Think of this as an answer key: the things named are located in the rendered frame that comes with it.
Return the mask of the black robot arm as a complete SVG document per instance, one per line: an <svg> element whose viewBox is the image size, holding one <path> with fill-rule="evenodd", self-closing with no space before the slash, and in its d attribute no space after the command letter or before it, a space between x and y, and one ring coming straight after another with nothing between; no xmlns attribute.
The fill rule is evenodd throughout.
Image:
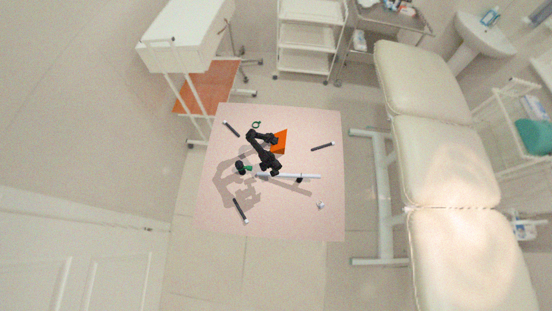
<svg viewBox="0 0 552 311"><path fill-rule="evenodd" d="M269 165L272 165L276 171L280 170L282 165L275 159L275 155L271 151L264 150L255 138L264 140L266 143L271 143L272 145L277 144L279 138L275 137L273 133L258 133L253 128L246 134L247 141L254 147L258 153L258 157L262 161L259 163L261 171L266 171L267 168L269 169Z"/></svg>

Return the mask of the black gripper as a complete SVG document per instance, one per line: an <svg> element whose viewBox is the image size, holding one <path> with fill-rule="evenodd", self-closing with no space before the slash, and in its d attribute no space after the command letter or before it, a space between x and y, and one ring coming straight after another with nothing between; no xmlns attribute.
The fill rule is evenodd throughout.
<svg viewBox="0 0 552 311"><path fill-rule="evenodd" d="M276 171L272 165L269 165L269 168L271 168L272 170L270 171L270 175L272 177L276 176L276 175L279 175L279 171Z"/></svg>

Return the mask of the white metal tube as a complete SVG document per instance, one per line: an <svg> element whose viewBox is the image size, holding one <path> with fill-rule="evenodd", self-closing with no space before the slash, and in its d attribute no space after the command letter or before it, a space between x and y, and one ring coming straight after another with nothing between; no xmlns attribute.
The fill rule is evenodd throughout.
<svg viewBox="0 0 552 311"><path fill-rule="evenodd" d="M271 176L269 172L257 172L257 176ZM284 177L284 178L321 178L321 174L290 174L290 173L279 173L274 177Z"/></svg>

